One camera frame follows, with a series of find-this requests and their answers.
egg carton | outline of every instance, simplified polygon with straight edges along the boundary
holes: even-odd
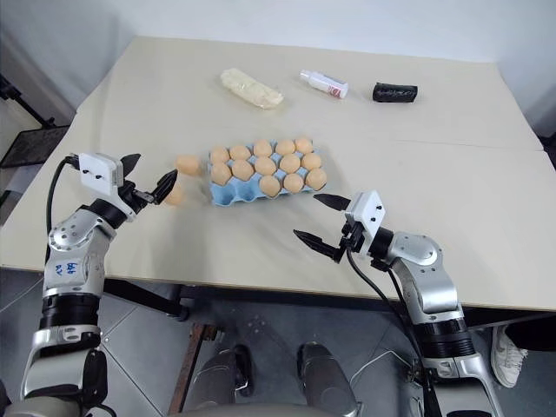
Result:
[[[251,152],[251,157],[248,159],[248,162],[253,166],[253,169],[255,169],[255,161],[257,157],[253,155],[253,144],[249,144],[245,146]],[[270,146],[272,147],[272,149],[274,149],[276,146],[276,142],[270,142]],[[316,154],[319,154],[318,150],[316,149],[314,150],[314,152]],[[301,152],[296,151],[294,152],[294,154],[299,156],[300,159],[302,159],[303,157],[303,154]],[[280,184],[282,184],[284,177],[287,175],[285,171],[278,168],[280,167],[280,160],[283,158],[283,156],[273,152],[273,154],[269,158],[275,162],[277,167],[276,172],[274,172],[272,176],[277,178]],[[232,161],[231,159],[228,162],[226,162],[226,164],[229,166],[230,169],[232,169],[232,163],[234,163],[234,161]],[[211,169],[212,169],[212,164],[209,162],[208,163],[209,173]],[[308,169],[305,169],[303,167],[300,167],[299,169],[297,169],[297,171],[295,171],[297,175],[303,178],[304,182],[308,172],[309,172]],[[282,187],[277,195],[275,195],[274,197],[269,197],[268,195],[264,194],[259,188],[259,180],[261,178],[262,175],[255,171],[255,173],[247,181],[243,181],[240,180],[239,178],[236,178],[235,176],[232,176],[228,180],[226,185],[218,185],[215,184],[214,182],[210,182],[210,194],[212,195],[212,203],[216,206],[227,207],[233,204],[234,202],[253,202],[257,198],[268,198],[273,200],[276,197],[279,197],[280,195],[292,194],[291,192],[287,191],[285,188]],[[310,188],[308,185],[304,185],[300,193],[302,192],[315,192],[315,190]]]

black stand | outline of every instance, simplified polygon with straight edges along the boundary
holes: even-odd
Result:
[[[104,292],[144,307],[162,311],[178,321],[185,321],[189,317],[189,309],[180,304],[180,299],[174,296],[175,288],[172,288],[173,296],[168,299],[127,281],[106,279],[104,280]]]

brown egg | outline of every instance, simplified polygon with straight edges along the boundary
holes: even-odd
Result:
[[[301,161],[299,156],[296,154],[285,155],[280,160],[280,169],[285,171],[287,174],[293,174],[301,166]]]
[[[322,165],[321,157],[315,153],[306,154],[301,159],[301,166],[309,171],[311,169],[320,168]]]
[[[310,154],[313,152],[313,143],[306,136],[300,136],[295,139],[295,149],[302,154]]]
[[[217,162],[210,170],[210,179],[218,185],[226,185],[226,182],[232,177],[229,166],[224,162]]]
[[[295,152],[295,143],[294,141],[290,141],[289,139],[286,139],[285,141],[279,141],[276,144],[275,151],[277,154],[280,155],[293,154]]]
[[[251,157],[251,151],[247,146],[236,145],[229,150],[229,156],[234,161],[239,161],[241,159],[249,159]]]
[[[255,159],[255,171],[261,175],[272,175],[276,172],[276,164],[272,159],[261,156]]]
[[[166,204],[169,204],[170,206],[179,206],[182,203],[182,201],[183,201],[182,187],[180,186],[180,184],[176,182],[174,184],[174,187],[172,188],[172,191],[170,191],[169,194],[164,199],[164,202]]]
[[[201,174],[201,158],[196,155],[179,155],[175,159],[175,167],[182,174],[199,176]]]
[[[271,156],[272,155],[272,146],[268,141],[261,139],[260,141],[255,142],[253,146],[253,155],[255,156]]]
[[[251,164],[243,159],[238,159],[232,164],[232,173],[236,178],[247,181],[254,174]]]
[[[210,161],[212,163],[227,162],[229,160],[229,152],[223,146],[215,146],[210,151]]]
[[[280,182],[271,175],[265,175],[259,180],[259,188],[269,197],[276,196],[281,189]]]
[[[287,174],[284,177],[284,188],[292,194],[299,193],[303,188],[303,178],[297,174]]]
[[[318,191],[327,183],[327,173],[322,168],[313,169],[305,177],[305,183],[315,191]]]

gray tile floor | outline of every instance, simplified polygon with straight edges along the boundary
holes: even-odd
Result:
[[[30,339],[41,307],[40,274],[0,271],[0,378],[17,397]],[[166,286],[146,285],[163,294]],[[199,363],[220,348],[247,344],[255,363],[255,395],[249,401],[304,403],[295,371],[301,343],[316,340],[337,357],[346,375],[387,349],[411,357],[411,348],[387,314],[260,303],[213,301],[195,309],[187,322],[117,299],[101,301],[102,350],[109,362],[105,401],[120,417],[165,415],[193,321],[226,329],[223,340],[203,344]],[[473,335],[488,358],[490,331]],[[498,386],[506,417],[556,415],[556,353],[531,352],[516,388]],[[418,415],[411,400],[420,390],[404,381],[404,367],[391,355],[360,377],[355,394],[363,415]],[[98,411],[95,416],[103,417]]]

table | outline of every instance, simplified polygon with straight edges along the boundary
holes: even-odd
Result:
[[[280,90],[284,103],[262,110],[230,94],[219,75],[231,67]],[[349,81],[347,97],[311,89],[299,80],[301,69]],[[412,104],[375,103],[375,82],[415,84],[420,92]],[[444,248],[463,303],[556,310],[556,175],[491,63],[139,37],[79,107],[4,225],[0,262],[43,268],[47,189],[70,152],[141,153],[129,179],[149,190],[178,154],[299,134],[321,150],[327,192],[377,189],[385,227],[430,235]],[[107,276],[374,297],[345,261],[334,265],[292,234],[298,228],[339,241],[342,214],[311,195],[217,208],[205,182],[184,175],[179,182],[182,206],[148,207],[118,230]],[[90,201],[78,175],[64,171],[54,222]],[[395,294],[386,275],[364,270]]]

